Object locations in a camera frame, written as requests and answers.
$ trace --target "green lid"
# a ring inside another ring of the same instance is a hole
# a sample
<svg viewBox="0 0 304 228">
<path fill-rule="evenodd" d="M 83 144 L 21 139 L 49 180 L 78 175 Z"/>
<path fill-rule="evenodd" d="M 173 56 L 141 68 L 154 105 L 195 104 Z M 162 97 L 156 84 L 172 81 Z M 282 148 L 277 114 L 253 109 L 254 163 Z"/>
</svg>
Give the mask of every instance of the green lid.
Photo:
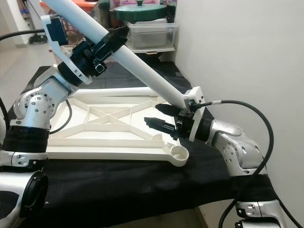
<svg viewBox="0 0 304 228">
<path fill-rule="evenodd" d="M 127 5 L 114 8 L 114 16 L 116 19 L 129 22 L 165 18 L 166 12 L 166 7 L 163 5 L 143 4 L 143 1 L 137 1 L 137 5 Z"/>
</svg>

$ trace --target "white 3d-printed frame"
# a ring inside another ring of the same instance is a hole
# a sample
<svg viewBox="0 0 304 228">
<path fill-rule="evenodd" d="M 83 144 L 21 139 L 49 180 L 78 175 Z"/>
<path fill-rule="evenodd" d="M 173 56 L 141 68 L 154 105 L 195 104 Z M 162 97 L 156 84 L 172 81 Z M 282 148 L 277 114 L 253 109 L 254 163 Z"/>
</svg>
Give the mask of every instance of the white 3d-printed frame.
<svg viewBox="0 0 304 228">
<path fill-rule="evenodd" d="M 169 135 L 149 128 L 144 117 L 174 124 L 173 117 L 159 112 L 161 97 L 84 95 L 69 99 L 73 115 L 60 132 L 50 135 L 50 159 L 114 159 L 169 161 L 183 166 L 188 150 Z M 68 118 L 63 103 L 51 120 L 52 131 Z"/>
</svg>

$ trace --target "plastic storage container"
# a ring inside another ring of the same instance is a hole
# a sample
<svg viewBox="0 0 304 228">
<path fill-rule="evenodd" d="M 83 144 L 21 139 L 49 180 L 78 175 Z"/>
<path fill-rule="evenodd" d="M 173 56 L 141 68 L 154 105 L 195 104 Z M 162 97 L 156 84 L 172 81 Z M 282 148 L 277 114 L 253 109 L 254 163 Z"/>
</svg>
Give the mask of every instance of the plastic storage container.
<svg viewBox="0 0 304 228">
<path fill-rule="evenodd" d="M 174 51 L 177 23 L 167 23 L 166 19 L 126 22 L 129 27 L 127 47 L 134 53 Z"/>
</svg>

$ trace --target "table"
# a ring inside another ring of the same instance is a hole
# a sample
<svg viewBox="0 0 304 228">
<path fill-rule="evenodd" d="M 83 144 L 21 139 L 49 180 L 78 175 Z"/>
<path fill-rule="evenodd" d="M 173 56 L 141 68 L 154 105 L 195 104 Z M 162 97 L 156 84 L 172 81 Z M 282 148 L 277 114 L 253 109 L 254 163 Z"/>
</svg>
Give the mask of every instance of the table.
<svg viewBox="0 0 304 228">
<path fill-rule="evenodd" d="M 107 65 L 105 73 L 81 88 L 145 86 L 118 63 Z M 172 62 L 150 66 L 182 93 L 191 88 Z M 26 90 L 47 68 L 37 71 Z M 212 118 L 207 109 L 204 117 Z M 166 161 L 50 160 L 43 169 L 49 177 L 46 205 L 22 227 L 108 227 L 232 198 L 220 152 L 198 140 L 180 142 L 190 153 L 183 167 Z"/>
</svg>

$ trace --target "white pvc pipe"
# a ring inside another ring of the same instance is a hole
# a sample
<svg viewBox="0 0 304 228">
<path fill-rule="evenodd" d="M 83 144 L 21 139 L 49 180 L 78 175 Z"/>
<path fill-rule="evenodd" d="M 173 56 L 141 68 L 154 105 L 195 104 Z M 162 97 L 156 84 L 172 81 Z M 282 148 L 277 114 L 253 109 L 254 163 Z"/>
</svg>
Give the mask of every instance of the white pvc pipe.
<svg viewBox="0 0 304 228">
<path fill-rule="evenodd" d="M 78 89 L 73 96 L 157 96 L 149 87 L 115 88 L 115 89 Z"/>
<path fill-rule="evenodd" d="M 44 2 L 95 44 L 108 33 L 104 27 L 71 0 L 44 0 Z M 112 55 L 112 57 L 170 104 L 179 108 L 186 107 L 183 100 L 183 94 L 163 79 L 126 46 L 122 46 Z"/>
</svg>

